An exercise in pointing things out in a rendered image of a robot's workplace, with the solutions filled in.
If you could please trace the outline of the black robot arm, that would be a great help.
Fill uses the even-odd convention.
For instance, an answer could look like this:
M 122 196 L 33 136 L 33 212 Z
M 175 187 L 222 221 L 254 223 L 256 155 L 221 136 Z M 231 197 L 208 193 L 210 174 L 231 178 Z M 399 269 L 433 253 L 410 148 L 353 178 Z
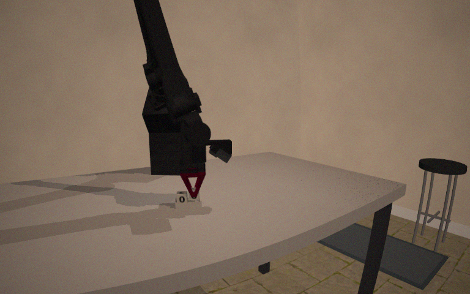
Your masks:
M 152 91 L 148 101 L 155 111 L 167 107 L 172 123 L 181 123 L 181 140 L 192 144 L 192 163 L 206 162 L 206 146 L 211 155 L 227 163 L 232 141 L 210 140 L 211 130 L 199 115 L 200 98 L 181 71 L 159 0 L 134 3 L 147 53 L 143 68 Z

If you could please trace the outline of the white calendar cube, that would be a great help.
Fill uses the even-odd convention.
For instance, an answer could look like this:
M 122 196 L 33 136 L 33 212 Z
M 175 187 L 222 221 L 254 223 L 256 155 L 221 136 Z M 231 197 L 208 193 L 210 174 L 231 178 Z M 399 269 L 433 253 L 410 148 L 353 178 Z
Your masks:
M 187 191 L 177 191 L 177 203 L 188 202 Z
M 194 192 L 195 191 L 195 187 L 191 187 L 192 188 L 192 191 Z M 197 197 L 191 197 L 189 191 L 188 191 L 188 200 L 189 201 L 197 201 L 197 200 L 200 200 L 200 193 L 198 192 L 198 195 Z

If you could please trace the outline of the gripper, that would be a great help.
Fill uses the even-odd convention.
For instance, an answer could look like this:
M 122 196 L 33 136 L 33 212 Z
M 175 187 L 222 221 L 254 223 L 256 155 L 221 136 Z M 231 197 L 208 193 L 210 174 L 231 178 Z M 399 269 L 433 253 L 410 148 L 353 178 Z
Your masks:
M 203 170 L 199 170 L 203 169 Z M 180 159 L 180 176 L 188 189 L 191 197 L 197 197 L 204 177 L 206 175 L 205 162 L 192 163 L 192 144 L 188 141 L 181 140 L 181 159 Z M 193 192 L 188 178 L 197 177 L 195 183 L 195 191 Z

